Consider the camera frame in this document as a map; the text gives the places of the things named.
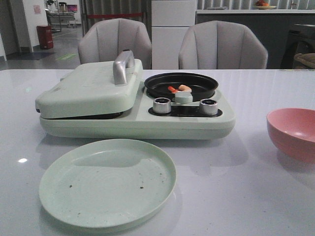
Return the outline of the black round frying pan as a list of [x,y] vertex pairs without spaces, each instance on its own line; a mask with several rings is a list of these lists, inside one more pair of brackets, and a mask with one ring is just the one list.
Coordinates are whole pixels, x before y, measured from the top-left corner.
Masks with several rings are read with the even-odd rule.
[[188,72],[157,74],[146,79],[144,85],[151,97],[165,97],[171,101],[174,100],[175,94],[168,89],[169,86],[175,89],[180,85],[188,86],[192,90],[194,102],[212,97],[219,86],[218,82],[209,76]]

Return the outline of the grey chair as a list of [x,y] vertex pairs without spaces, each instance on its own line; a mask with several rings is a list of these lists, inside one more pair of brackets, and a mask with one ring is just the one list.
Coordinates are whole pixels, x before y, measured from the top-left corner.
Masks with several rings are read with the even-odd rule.
[[144,23],[110,19],[94,24],[78,45],[81,64],[114,61],[123,50],[131,50],[144,69],[152,67],[152,43]]
[[209,21],[187,30],[179,69],[265,69],[268,51],[247,26]]

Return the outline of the white refrigerator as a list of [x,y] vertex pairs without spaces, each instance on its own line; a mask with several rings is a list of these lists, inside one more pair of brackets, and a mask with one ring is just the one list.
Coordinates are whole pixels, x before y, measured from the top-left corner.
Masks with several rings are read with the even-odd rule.
[[184,36],[195,23],[196,1],[153,0],[152,69],[178,69]]

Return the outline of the silver left control knob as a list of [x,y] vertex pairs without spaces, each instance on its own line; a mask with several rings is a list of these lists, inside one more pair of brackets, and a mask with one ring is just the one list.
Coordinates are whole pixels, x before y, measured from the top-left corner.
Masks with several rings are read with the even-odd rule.
[[168,114],[171,112],[171,100],[165,97],[156,98],[153,101],[153,111],[157,114]]

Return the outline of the grey right chair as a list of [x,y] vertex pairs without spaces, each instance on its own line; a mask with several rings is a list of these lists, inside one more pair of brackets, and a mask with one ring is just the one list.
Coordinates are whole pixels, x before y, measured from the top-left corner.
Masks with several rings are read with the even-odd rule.
[[247,26],[209,21],[187,30],[179,69],[265,69],[268,51]]

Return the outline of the grey left chair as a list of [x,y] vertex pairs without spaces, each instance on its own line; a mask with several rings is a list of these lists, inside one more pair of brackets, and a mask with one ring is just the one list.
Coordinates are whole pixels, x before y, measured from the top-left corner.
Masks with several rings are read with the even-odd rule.
[[152,67],[152,43],[144,23],[110,19],[94,24],[78,45],[81,64],[114,61],[123,50],[131,50],[144,69]]

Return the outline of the orange shrimp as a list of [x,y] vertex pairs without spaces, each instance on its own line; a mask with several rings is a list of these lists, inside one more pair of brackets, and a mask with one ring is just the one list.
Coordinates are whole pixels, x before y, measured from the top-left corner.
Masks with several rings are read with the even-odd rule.
[[168,89],[171,93],[177,93],[177,92],[179,92],[178,89],[175,89],[175,88],[172,87],[172,86],[168,86],[167,89]]
[[178,88],[179,91],[185,91],[185,92],[189,92],[191,93],[192,92],[192,89],[186,85],[180,85],[179,88]]

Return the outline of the red bin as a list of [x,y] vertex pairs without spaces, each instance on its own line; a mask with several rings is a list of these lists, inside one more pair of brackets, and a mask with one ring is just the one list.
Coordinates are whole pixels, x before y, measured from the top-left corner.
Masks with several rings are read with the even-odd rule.
[[37,26],[36,30],[40,49],[52,49],[54,44],[52,39],[51,26]]

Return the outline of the pink bowl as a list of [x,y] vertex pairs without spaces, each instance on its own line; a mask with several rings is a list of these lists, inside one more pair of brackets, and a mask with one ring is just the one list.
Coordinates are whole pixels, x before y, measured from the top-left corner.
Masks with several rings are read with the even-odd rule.
[[302,162],[315,162],[314,110],[281,108],[270,111],[266,119],[269,137],[280,151]]

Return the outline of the fruit plate on counter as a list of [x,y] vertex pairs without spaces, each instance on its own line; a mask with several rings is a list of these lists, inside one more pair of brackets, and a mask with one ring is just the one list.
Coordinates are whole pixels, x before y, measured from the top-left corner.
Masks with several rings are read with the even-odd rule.
[[275,9],[276,6],[270,5],[264,0],[257,0],[254,5],[254,8],[259,9],[259,10],[268,10],[268,9]]

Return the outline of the green breakfast maker lid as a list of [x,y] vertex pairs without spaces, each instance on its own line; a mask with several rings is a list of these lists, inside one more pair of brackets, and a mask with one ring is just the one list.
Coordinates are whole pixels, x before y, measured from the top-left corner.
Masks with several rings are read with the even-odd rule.
[[113,62],[78,66],[35,100],[42,118],[72,118],[120,113],[135,103],[143,66],[139,59],[126,70],[127,84],[116,85]]

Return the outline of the silver control knob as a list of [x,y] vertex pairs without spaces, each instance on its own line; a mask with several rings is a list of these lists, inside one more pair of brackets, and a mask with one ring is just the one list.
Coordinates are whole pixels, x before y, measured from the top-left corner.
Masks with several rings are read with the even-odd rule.
[[157,114],[168,114],[171,112],[171,100],[165,97],[156,98],[153,101],[153,111]]
[[202,99],[199,102],[199,112],[203,115],[214,116],[218,113],[218,103],[212,99]]

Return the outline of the green breakfast maker base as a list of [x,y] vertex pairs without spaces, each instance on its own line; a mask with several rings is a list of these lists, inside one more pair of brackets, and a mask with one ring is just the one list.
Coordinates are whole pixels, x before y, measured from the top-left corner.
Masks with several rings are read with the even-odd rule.
[[216,117],[154,116],[153,99],[141,82],[134,106],[113,119],[45,119],[42,128],[50,135],[72,138],[189,139],[210,140],[227,136],[236,115],[220,90],[212,97],[218,103]]

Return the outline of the green round plate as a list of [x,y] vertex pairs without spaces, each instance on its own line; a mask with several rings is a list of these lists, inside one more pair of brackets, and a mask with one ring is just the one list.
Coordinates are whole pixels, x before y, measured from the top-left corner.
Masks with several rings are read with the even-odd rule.
[[40,181],[39,198],[66,224],[116,232],[160,211],[176,178],[173,160],[160,148],[139,140],[103,140],[58,158]]

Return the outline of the silver right control knob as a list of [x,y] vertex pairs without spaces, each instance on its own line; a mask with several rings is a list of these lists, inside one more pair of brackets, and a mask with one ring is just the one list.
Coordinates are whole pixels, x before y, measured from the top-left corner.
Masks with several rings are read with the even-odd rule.
[[203,115],[214,116],[218,113],[218,103],[212,99],[202,99],[199,102],[199,112]]

